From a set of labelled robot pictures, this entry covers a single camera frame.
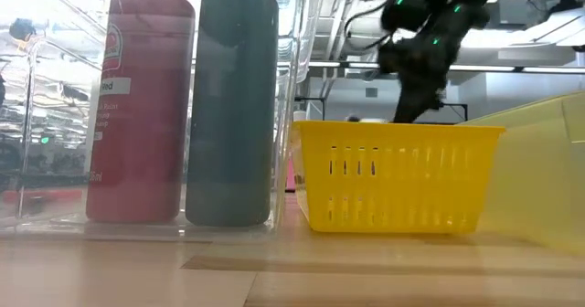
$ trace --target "light wood grain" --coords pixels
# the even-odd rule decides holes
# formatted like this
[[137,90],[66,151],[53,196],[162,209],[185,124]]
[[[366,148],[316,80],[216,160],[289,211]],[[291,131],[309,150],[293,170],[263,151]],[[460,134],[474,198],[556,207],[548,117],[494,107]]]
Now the light wood grain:
[[206,246],[170,242],[3,241],[0,305],[240,307],[254,272],[180,269]]
[[585,306],[585,259],[489,233],[256,243],[0,241],[0,306]]

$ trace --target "wall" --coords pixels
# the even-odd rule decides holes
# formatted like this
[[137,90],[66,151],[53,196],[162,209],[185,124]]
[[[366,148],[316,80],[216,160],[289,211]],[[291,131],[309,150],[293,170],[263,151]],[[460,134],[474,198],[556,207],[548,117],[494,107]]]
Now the wall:
[[[322,87],[322,80],[311,78],[311,97],[317,97]],[[366,88],[378,88],[377,98],[366,98]],[[342,121],[348,115],[354,114],[361,118],[392,120],[400,94],[399,83],[396,80],[377,79],[370,82],[361,79],[338,79],[329,94],[326,104],[325,119]],[[459,100],[458,87],[449,86],[446,102],[456,103]],[[320,102],[314,102],[309,108],[308,116],[311,120],[321,120]],[[461,122],[463,109],[444,108],[440,111],[428,111],[423,114],[420,122]]]
[[584,88],[579,75],[485,73],[461,85],[460,101],[474,119]]
[[[571,62],[567,66],[577,66]],[[447,88],[446,102],[466,103],[469,105],[469,118],[475,119],[499,111],[509,110],[534,101],[585,90],[585,76],[481,73],[465,81],[460,86]],[[311,78],[311,96],[317,97],[322,80]],[[366,98],[366,88],[378,88],[378,97]],[[350,114],[362,118],[391,120],[398,104],[400,93],[397,80],[338,79],[331,90],[325,118],[342,121]],[[319,102],[315,108],[321,109]],[[440,111],[427,111],[419,122],[461,122],[463,109],[444,108]],[[318,111],[309,111],[312,120],[321,120]]]

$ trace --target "cable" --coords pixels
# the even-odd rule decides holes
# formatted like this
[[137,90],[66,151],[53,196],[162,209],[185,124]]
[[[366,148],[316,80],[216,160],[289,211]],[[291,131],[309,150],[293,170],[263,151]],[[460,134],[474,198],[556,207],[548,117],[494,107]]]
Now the cable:
[[351,17],[350,17],[350,18],[349,18],[349,19],[346,21],[346,24],[344,25],[344,36],[345,36],[345,38],[346,38],[346,42],[347,42],[347,44],[348,44],[348,45],[349,45],[351,48],[353,48],[353,49],[356,49],[356,50],[360,50],[360,51],[365,51],[365,50],[368,50],[368,49],[370,49],[370,48],[373,48],[373,47],[375,47],[375,46],[378,46],[378,45],[380,45],[382,42],[384,42],[384,41],[385,41],[385,40],[387,40],[388,38],[390,38],[390,42],[392,41],[392,38],[394,37],[394,33],[395,33],[395,32],[388,33],[388,34],[386,34],[385,36],[383,36],[383,37],[379,38],[378,40],[376,40],[376,42],[374,42],[374,43],[371,43],[371,44],[369,44],[369,45],[367,45],[367,46],[365,46],[365,47],[361,47],[361,48],[357,48],[356,46],[352,45],[352,43],[351,43],[351,40],[350,40],[350,39],[351,39],[351,32],[349,31],[349,26],[351,25],[351,23],[352,23],[354,20],[356,20],[356,19],[360,18],[361,16],[370,15],[370,14],[373,14],[373,13],[375,13],[375,12],[377,12],[377,11],[379,11],[379,10],[383,9],[383,8],[384,8],[384,6],[386,6],[386,3],[387,3],[387,1],[383,2],[381,5],[378,5],[378,6],[376,6],[376,7],[375,7],[375,8],[373,8],[373,9],[369,9],[369,10],[366,10],[366,11],[364,11],[364,12],[361,12],[361,13],[355,14],[355,15],[351,16]]
[[452,105],[449,105],[449,107],[451,107],[451,109],[455,112],[455,114],[457,114],[462,120],[465,120],[465,117],[462,116],[457,110],[455,110],[455,108]]
[[[333,16],[337,10],[339,10],[339,2],[340,0],[335,0],[332,8],[331,8],[331,16]],[[354,0],[347,0],[346,1],[346,5],[351,5],[351,3],[354,2]]]
[[528,3],[529,3],[530,5],[532,5],[532,6],[533,6],[533,7],[534,7],[536,10],[538,10],[538,11],[540,11],[540,12],[542,12],[542,13],[547,13],[547,12],[548,12],[548,10],[547,10],[547,9],[541,9],[541,8],[539,8],[539,7],[538,7],[538,6],[535,4],[534,0],[527,0],[527,1],[528,1]]
[[[366,16],[366,15],[369,15],[369,14],[373,14],[373,13],[375,13],[375,12],[377,12],[377,11],[381,10],[382,8],[384,8],[384,6],[386,6],[386,2],[382,3],[381,5],[378,5],[377,7],[373,8],[373,9],[369,9],[369,10],[366,10],[366,11],[364,11],[364,12],[361,12],[361,13],[355,14],[355,15],[351,16],[351,17],[350,17],[350,18],[349,18],[349,19],[346,21],[346,24],[344,25],[344,36],[346,37],[346,41],[347,41],[347,43],[350,45],[350,47],[351,47],[351,48],[355,48],[355,46],[353,46],[353,45],[351,44],[351,42],[349,42],[349,39],[351,38],[351,32],[349,31],[349,26],[351,25],[351,23],[352,23],[354,20],[356,20],[356,19],[360,18],[361,16]],[[387,35],[385,35],[384,37],[381,37],[380,39],[378,39],[376,42],[374,42],[374,43],[372,43],[372,44],[368,45],[367,47],[365,47],[365,48],[357,48],[357,49],[363,49],[363,50],[367,50],[367,49],[369,49],[369,48],[372,48],[372,47],[374,47],[374,46],[376,46],[376,45],[378,45],[378,44],[382,43],[382,42],[383,42],[384,40],[386,40],[388,37],[392,37],[393,35],[394,35],[394,33],[387,34]]]
[[331,5],[331,16],[337,11],[337,8],[339,7],[338,2],[339,0],[333,0]]

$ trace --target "bottle label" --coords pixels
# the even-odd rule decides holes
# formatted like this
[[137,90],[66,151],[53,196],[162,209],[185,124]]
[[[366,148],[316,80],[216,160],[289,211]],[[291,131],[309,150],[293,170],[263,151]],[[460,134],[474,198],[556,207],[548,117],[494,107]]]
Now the bottle label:
[[108,35],[106,36],[106,49],[103,55],[102,71],[119,69],[122,63],[122,33],[114,25],[108,25]]
[[130,78],[101,79],[100,96],[130,94],[131,83]]

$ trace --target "yellow basket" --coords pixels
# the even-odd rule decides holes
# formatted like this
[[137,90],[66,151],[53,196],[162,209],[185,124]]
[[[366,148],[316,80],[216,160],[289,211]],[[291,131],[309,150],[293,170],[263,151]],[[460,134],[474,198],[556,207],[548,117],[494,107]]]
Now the yellow basket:
[[473,232],[504,130],[295,122],[297,200],[316,231]]

